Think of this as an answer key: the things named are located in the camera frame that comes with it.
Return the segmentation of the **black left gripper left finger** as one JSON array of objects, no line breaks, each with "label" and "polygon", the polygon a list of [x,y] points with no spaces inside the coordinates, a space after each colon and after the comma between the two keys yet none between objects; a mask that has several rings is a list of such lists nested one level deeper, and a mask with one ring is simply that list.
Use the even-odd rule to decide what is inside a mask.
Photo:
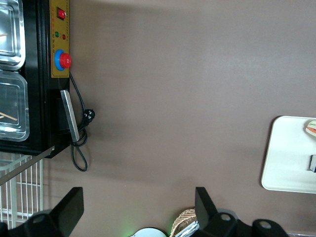
[{"label": "black left gripper left finger", "polygon": [[68,237],[84,213],[83,188],[73,187],[52,209],[32,215],[22,225],[9,229],[0,224],[2,237]]}]

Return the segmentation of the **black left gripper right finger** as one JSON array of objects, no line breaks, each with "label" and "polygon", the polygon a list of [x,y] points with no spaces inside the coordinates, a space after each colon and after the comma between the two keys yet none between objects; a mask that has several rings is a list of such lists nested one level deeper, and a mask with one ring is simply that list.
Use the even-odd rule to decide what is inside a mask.
[{"label": "black left gripper right finger", "polygon": [[286,231],[276,222],[256,219],[247,225],[228,212],[220,212],[206,188],[196,187],[195,211],[199,229],[196,237],[287,237]]}]

